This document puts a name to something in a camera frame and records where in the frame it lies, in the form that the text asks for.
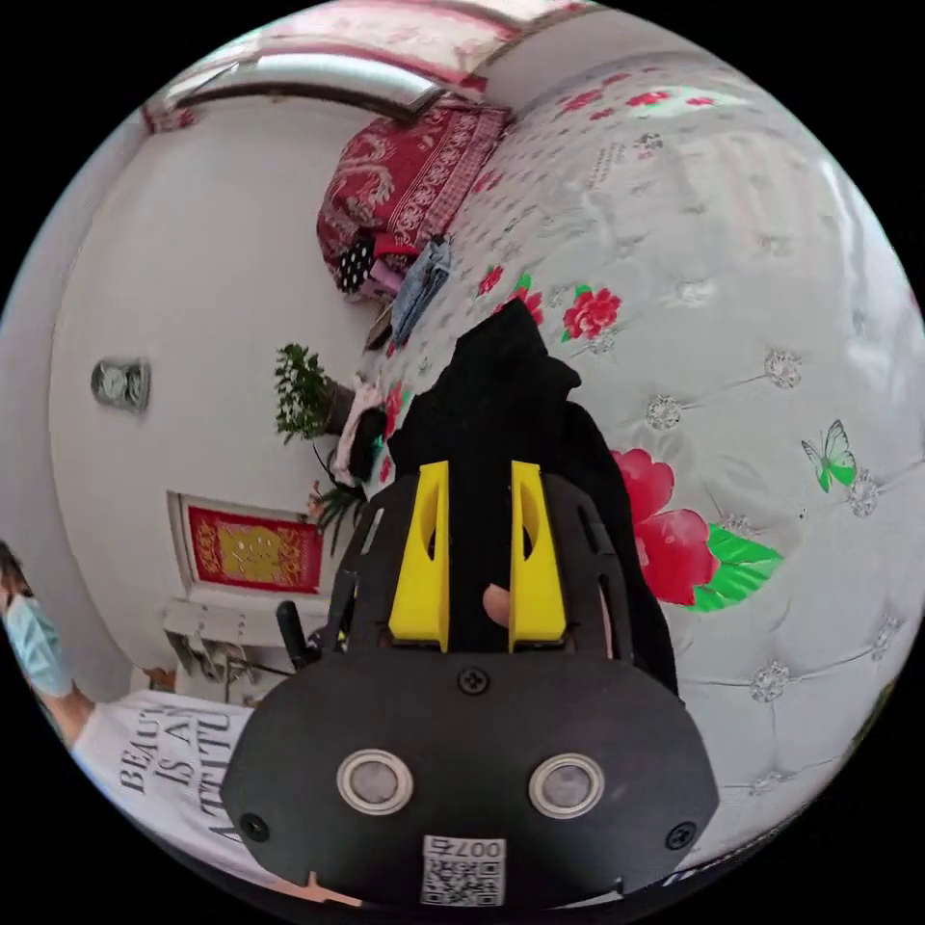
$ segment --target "jeans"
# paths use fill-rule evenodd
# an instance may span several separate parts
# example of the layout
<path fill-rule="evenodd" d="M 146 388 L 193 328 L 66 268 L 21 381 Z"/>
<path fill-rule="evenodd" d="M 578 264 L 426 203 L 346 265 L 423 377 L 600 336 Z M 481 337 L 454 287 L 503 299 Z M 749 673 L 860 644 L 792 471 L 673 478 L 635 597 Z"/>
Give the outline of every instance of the jeans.
<path fill-rule="evenodd" d="M 414 261 L 392 303 L 392 340 L 404 347 L 424 309 L 450 275 L 450 242 L 436 238 Z"/>

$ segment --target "polka dot cloth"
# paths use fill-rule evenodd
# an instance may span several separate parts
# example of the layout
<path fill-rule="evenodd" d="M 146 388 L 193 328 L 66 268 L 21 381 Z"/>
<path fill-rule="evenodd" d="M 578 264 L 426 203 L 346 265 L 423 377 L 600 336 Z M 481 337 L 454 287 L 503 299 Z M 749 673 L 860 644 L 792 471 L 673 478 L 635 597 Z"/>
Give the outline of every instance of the polka dot cloth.
<path fill-rule="evenodd" d="M 346 293 L 357 292 L 369 277 L 375 263 L 376 254 L 372 242 L 365 239 L 357 241 L 341 255 L 338 264 L 338 289 Z"/>

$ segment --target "screw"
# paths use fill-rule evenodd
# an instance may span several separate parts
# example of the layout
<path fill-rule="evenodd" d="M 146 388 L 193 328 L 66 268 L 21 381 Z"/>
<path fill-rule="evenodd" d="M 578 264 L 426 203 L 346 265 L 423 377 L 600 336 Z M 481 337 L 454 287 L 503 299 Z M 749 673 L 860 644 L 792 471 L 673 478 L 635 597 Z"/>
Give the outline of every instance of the screw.
<path fill-rule="evenodd" d="M 470 697 L 484 694 L 489 688 L 489 676 L 481 668 L 466 668 L 457 678 L 460 690 Z"/>
<path fill-rule="evenodd" d="M 246 812 L 241 817 L 241 828 L 251 841 L 266 841 L 270 837 L 267 824 L 252 812 Z"/>
<path fill-rule="evenodd" d="M 697 826 L 693 822 L 682 822 L 675 826 L 665 839 L 665 847 L 669 851 L 680 851 L 686 848 L 697 834 Z"/>

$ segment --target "qr code sticker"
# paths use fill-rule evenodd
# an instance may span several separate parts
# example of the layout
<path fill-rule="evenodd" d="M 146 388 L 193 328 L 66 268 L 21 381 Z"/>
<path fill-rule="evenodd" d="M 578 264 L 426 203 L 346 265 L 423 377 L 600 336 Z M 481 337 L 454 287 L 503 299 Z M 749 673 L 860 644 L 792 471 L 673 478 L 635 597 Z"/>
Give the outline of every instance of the qr code sticker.
<path fill-rule="evenodd" d="M 488 907 L 504 903 L 503 839 L 424 839 L 425 906 Z"/>

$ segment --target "black handle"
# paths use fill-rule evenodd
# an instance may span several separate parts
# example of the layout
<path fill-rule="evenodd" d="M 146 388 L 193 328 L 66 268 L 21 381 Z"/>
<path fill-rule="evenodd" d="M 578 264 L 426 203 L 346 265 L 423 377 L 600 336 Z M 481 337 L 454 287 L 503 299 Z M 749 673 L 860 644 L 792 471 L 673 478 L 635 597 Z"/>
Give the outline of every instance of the black handle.
<path fill-rule="evenodd" d="M 294 601 L 284 600 L 280 603 L 277 608 L 277 625 L 282 643 L 286 646 L 286 653 L 296 671 L 317 659 L 320 653 L 313 652 L 305 644 L 302 621 L 299 619 L 299 610 Z"/>

